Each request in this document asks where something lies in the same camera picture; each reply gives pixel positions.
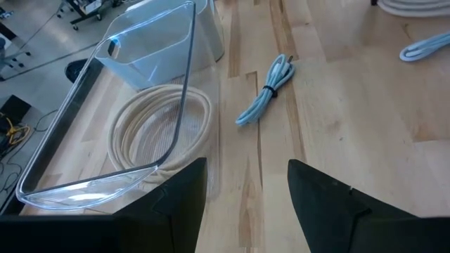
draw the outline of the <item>clear plastic bin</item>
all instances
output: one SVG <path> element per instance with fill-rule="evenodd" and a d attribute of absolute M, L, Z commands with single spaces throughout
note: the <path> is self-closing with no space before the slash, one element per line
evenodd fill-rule
<path fill-rule="evenodd" d="M 195 45 L 199 48 L 209 47 L 215 60 L 224 52 L 221 42 L 221 27 L 216 22 L 214 3 L 209 0 L 197 0 L 201 9 L 197 9 L 196 22 L 202 27 L 204 37 L 194 37 Z M 149 16 L 159 15 L 165 11 L 182 4 L 183 1 L 144 1 L 137 4 L 137 8 L 115 18 L 106 32 L 106 37 L 119 31 L 133 27 L 143 22 Z M 110 45 L 100 47 L 96 58 L 121 75 L 135 89 L 145 89 L 156 84 L 165 83 L 184 73 L 183 57 L 191 42 L 188 36 L 188 26 L 191 17 L 180 13 L 170 18 L 158 18 L 151 25 L 128 31 L 121 41 L 116 42 L 116 51 L 110 52 Z M 199 51 L 196 67 L 209 64 L 209 54 Z M 158 65 L 156 72 L 148 72 L 149 65 Z"/>
<path fill-rule="evenodd" d="M 174 20 L 172 29 L 158 28 Z M 149 30 L 151 37 L 131 39 Z M 122 51 L 142 59 L 149 51 L 179 45 L 177 54 L 142 65 L 144 80 L 95 59 L 105 47 L 111 55 Z M 169 67 L 179 74 L 165 74 Z M 130 82 L 141 89 L 132 89 Z M 215 186 L 218 101 L 215 61 L 196 22 L 194 2 L 118 30 L 88 59 L 21 175 L 16 195 L 42 209 L 113 213 L 198 157 L 207 158 Z M 213 195 L 215 189 L 208 191 Z"/>

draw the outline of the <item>wooden tabletop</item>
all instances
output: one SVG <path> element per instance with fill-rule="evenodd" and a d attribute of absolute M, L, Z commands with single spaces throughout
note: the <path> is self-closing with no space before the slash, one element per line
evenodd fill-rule
<path fill-rule="evenodd" d="M 398 56 L 450 19 L 398 18 L 369 2 L 216 1 L 221 166 L 197 252 L 308 252 L 288 190 L 292 158 L 412 214 L 450 215 L 450 50 Z M 259 123 L 237 127 L 279 53 L 294 57 L 295 76 Z"/>

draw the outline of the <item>light blue cable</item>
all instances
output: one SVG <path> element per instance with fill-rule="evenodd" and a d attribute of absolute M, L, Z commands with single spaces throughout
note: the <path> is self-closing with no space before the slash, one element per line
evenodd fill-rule
<path fill-rule="evenodd" d="M 295 67 L 290 64 L 291 60 L 292 57 L 286 60 L 284 54 L 280 54 L 275 59 L 267 72 L 266 86 L 270 86 L 276 91 L 294 75 Z M 256 122 L 266 110 L 271 98 L 272 91 L 267 88 L 262 89 L 259 95 L 253 100 L 252 105 L 236 120 L 236 124 L 243 126 L 247 123 Z"/>
<path fill-rule="evenodd" d="M 450 44 L 450 32 L 433 36 L 429 39 L 407 46 L 400 52 L 400 59 L 406 62 L 420 60 Z"/>

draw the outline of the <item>black cable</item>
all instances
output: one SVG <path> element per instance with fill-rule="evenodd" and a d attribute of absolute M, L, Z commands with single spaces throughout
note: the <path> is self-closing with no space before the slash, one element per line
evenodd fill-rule
<path fill-rule="evenodd" d="M 16 150 L 16 152 L 14 153 L 14 154 L 12 154 L 9 158 L 8 158 L 8 161 L 6 161 L 6 165 L 15 165 L 15 166 L 17 166 L 17 167 L 19 167 L 19 172 L 13 172 L 13 173 L 11 173 L 11 174 L 9 174 L 9 176 L 6 178 L 6 180 L 5 180 L 5 184 L 3 185 L 3 187 L 2 188 L 0 188 L 0 193 L 2 193 L 2 192 L 6 192 L 6 194 L 8 194 L 8 192 L 9 192 L 9 190 L 10 190 L 10 188 L 11 187 L 13 187 L 13 186 L 15 186 L 15 182 L 19 179 L 19 177 L 20 177 L 20 175 L 22 174 L 22 170 L 23 170 L 23 168 L 22 168 L 22 166 L 20 166 L 19 164 L 16 164 L 16 163 L 14 163 L 14 162 L 11 162 L 11 160 L 22 150 L 22 148 L 28 143 L 28 141 L 31 139 L 31 137 L 33 137 L 33 135 L 35 134 L 35 133 L 41 133 L 41 132 L 45 132 L 45 131 L 47 131 L 49 128 L 47 127 L 47 128 L 45 128 L 45 129 L 38 129 L 39 128 L 39 124 L 41 123 L 41 121 L 44 119 L 44 118 L 46 118 L 47 116 L 49 116 L 49 115 L 51 115 L 51 114 L 53 114 L 53 113 L 55 113 L 55 112 L 57 112 L 58 110 L 53 110 L 53 111 L 51 111 L 51 112 L 49 112 L 49 113 L 47 113 L 47 114 L 45 114 L 44 116 L 42 116 L 38 121 L 37 121 L 37 123 L 36 123 L 36 126 L 33 128 L 33 132 L 32 133 L 30 133 L 30 135 L 28 136 L 28 138 L 27 138 L 27 140 L 26 141 L 24 141 L 23 143 L 22 143 L 22 145 L 19 143 L 19 144 L 17 144 L 17 145 L 14 145 L 13 147 L 11 147 L 9 150 L 7 150 L 7 153 L 6 154 L 1 154 L 0 155 L 0 168 L 1 168 L 1 171 L 0 171 L 0 177 L 3 175 L 3 173 L 4 173 L 4 171 L 5 171 L 5 164 L 3 163 L 3 162 L 1 162 L 1 160 L 3 159 L 3 158 L 5 158 L 5 156 L 7 156 L 9 153 L 11 153 L 13 150 L 15 150 L 15 148 L 17 148 L 17 146 L 19 146 L 20 145 L 20 147 Z M 10 184 L 8 184 L 8 181 L 10 181 L 10 178 L 12 177 L 12 176 L 16 176 L 16 178 L 10 183 Z"/>

